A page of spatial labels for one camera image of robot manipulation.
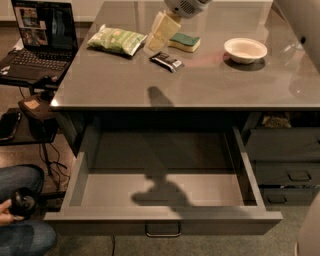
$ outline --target laptop keyboard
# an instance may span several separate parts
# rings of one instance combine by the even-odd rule
[[[66,60],[71,60],[71,55],[65,54],[53,54],[46,52],[31,52],[26,49],[22,49],[20,54],[14,59],[13,63],[18,65],[45,67],[53,70],[61,71],[68,63]]]

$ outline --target drawer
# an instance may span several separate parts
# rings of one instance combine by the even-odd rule
[[[253,169],[259,185],[320,185],[320,163],[256,162]]]
[[[246,150],[251,161],[320,162],[320,128],[250,130]]]
[[[263,188],[260,190],[266,205],[311,205],[318,188]]]
[[[264,234],[266,211],[239,131],[86,129],[59,212],[45,220],[78,235]]]

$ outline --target hand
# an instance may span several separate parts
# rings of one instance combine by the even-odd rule
[[[6,226],[14,221],[21,221],[24,218],[21,216],[14,216],[9,212],[11,200],[4,201],[0,204],[0,226]]]

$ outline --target person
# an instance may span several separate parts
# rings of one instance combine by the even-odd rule
[[[44,184],[44,172],[35,165],[15,165],[0,168],[0,256],[45,255],[56,241],[54,229],[41,220],[24,219],[10,214],[12,193],[29,188],[39,199]]]

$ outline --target drawer handle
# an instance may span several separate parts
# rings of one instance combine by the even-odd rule
[[[311,177],[311,175],[308,173],[308,172],[306,172],[306,174],[307,174],[307,178],[306,179],[294,179],[294,178],[292,178],[291,177],[291,175],[288,173],[288,177],[289,177],[289,179],[291,180],[291,181],[294,181],[294,182],[306,182],[306,181],[311,181],[312,180],[312,177]]]
[[[178,223],[177,233],[174,234],[151,234],[148,230],[148,224],[145,224],[146,236],[149,238],[176,238],[181,235],[181,224]]]
[[[268,198],[268,202],[270,204],[286,204],[288,203],[287,198],[283,197],[283,201],[272,201],[269,197]]]

